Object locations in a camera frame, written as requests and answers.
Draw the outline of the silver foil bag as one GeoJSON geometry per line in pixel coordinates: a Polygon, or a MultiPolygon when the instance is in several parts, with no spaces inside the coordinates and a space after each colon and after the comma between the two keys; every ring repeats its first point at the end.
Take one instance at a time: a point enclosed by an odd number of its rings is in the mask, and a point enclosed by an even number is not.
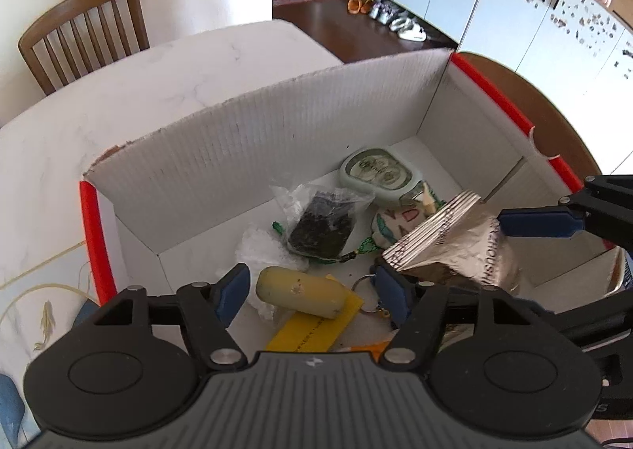
{"type": "Polygon", "coordinates": [[[464,191],[382,253],[394,270],[448,286],[518,293],[520,271],[497,216],[464,191]]]}

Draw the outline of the yellow soft tube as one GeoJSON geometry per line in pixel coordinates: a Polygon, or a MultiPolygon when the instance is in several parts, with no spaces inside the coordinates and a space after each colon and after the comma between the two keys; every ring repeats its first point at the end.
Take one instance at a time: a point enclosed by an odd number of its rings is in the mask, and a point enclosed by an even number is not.
{"type": "Polygon", "coordinates": [[[262,270],[255,291],[263,302],[276,307],[328,319],[339,315],[349,294],[336,280],[283,267],[262,270]]]}

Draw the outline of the green white plush doll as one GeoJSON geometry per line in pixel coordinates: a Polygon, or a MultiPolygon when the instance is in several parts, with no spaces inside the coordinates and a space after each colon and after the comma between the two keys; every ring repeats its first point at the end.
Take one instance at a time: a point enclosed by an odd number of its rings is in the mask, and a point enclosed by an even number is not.
{"type": "Polygon", "coordinates": [[[381,207],[371,221],[371,238],[380,249],[387,249],[405,235],[434,216],[444,205],[426,181],[404,207],[381,207]]]}

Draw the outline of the yellow small box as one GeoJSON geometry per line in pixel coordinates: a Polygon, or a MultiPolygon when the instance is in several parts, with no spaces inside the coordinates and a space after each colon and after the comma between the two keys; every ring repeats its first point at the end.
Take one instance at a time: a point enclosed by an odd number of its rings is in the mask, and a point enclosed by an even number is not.
{"type": "Polygon", "coordinates": [[[364,304],[351,289],[343,290],[347,296],[336,318],[295,312],[269,341],[267,352],[329,352],[364,304]]]}

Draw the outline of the bag of dark tea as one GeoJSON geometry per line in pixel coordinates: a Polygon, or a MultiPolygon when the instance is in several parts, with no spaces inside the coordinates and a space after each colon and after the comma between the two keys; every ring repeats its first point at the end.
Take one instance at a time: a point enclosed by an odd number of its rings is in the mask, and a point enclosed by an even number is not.
{"type": "Polygon", "coordinates": [[[373,203],[372,194],[347,188],[300,184],[294,189],[270,186],[285,221],[280,236],[293,253],[329,265],[346,263],[357,256],[378,251],[370,236],[346,251],[356,223],[373,203]]]}

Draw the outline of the cartoon face sticker charm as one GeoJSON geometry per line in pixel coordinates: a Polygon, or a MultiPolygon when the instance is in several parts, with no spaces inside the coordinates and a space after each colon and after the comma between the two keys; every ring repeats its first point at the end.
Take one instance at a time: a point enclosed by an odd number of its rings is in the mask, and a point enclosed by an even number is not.
{"type": "Polygon", "coordinates": [[[389,341],[381,341],[372,344],[341,347],[336,349],[336,352],[369,352],[374,361],[379,361],[387,346],[389,346],[389,341]]]}

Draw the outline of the red cardboard shoe box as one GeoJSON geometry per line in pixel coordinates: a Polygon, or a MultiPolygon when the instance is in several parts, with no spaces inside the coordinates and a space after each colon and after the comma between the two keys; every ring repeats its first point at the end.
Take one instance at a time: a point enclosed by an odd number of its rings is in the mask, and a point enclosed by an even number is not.
{"type": "Polygon", "coordinates": [[[564,116],[482,57],[433,49],[335,66],[104,152],[80,183],[99,300],[132,282],[119,226],[151,256],[192,248],[268,203],[274,183],[315,181],[385,146],[441,197],[471,190],[493,210],[553,204],[598,174],[564,116]]]}

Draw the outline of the white shoes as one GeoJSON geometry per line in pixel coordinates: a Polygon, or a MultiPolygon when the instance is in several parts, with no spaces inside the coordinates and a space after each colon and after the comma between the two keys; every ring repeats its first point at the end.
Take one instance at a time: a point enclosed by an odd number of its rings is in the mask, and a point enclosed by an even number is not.
{"type": "Polygon", "coordinates": [[[422,22],[392,1],[374,0],[369,17],[395,33],[401,40],[414,43],[427,41],[427,32],[422,22]]]}

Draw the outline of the orange slippers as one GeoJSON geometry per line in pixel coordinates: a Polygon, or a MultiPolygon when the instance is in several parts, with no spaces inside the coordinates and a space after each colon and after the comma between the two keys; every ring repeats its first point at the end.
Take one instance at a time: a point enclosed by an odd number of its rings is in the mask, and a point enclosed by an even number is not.
{"type": "Polygon", "coordinates": [[[372,8],[372,0],[349,0],[347,3],[347,11],[351,15],[368,15],[372,8]]]}

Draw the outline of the wooden dining chair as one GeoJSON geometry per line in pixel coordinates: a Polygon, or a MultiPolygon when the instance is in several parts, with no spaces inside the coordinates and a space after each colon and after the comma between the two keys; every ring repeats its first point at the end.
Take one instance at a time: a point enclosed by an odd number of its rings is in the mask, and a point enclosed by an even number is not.
{"type": "Polygon", "coordinates": [[[140,0],[64,0],[18,41],[44,95],[149,47],[140,0]]]}

